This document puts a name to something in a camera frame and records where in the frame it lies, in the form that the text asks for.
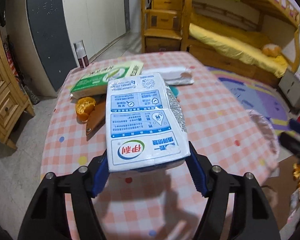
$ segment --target tissue package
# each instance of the tissue package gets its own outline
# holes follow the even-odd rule
[[[181,107],[160,74],[109,81],[106,144],[119,176],[176,167],[190,155]]]
[[[108,82],[123,77],[139,75],[143,63],[139,61],[128,61],[99,68],[96,71],[84,75],[71,89],[70,94],[74,98],[82,98],[105,94]]]

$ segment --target tablecloth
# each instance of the tablecloth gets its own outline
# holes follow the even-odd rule
[[[228,173],[252,172],[262,184],[276,166],[266,140],[236,98],[197,59],[187,52],[160,52],[120,57],[90,64],[68,74],[58,95],[47,132],[41,176],[57,176],[87,165],[106,149],[105,126],[90,140],[85,124],[77,121],[75,100],[69,91],[81,76],[128,60],[140,60],[144,68],[185,66],[192,69],[194,84],[179,86],[188,139],[197,152]],[[120,179],[109,176],[105,189],[93,199],[107,239],[191,239],[207,199],[196,191],[185,163],[167,171]],[[233,195],[227,213],[231,214]],[[79,239],[71,197],[66,195],[71,236]]]

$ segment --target gray floor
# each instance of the gray floor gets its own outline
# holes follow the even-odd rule
[[[138,54],[140,50],[139,34],[129,33],[95,61]],[[18,129],[11,135],[17,142],[17,151],[0,143],[0,225],[13,239],[17,239],[23,216],[40,182],[42,151],[56,102],[55,98],[42,98],[34,106],[34,118],[22,114]],[[289,152],[282,150],[279,160],[289,156]],[[281,231],[282,239],[288,239],[293,228],[293,223],[286,225]]]

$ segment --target yili logo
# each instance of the yili logo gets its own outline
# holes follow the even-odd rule
[[[139,140],[130,140],[123,143],[118,149],[118,155],[125,160],[139,156],[145,149],[145,144]]]

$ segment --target rug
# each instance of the rug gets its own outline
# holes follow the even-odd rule
[[[277,135],[284,131],[294,134],[288,125],[288,112],[273,88],[256,80],[218,68],[207,67],[237,98],[245,109],[254,109],[265,116]]]

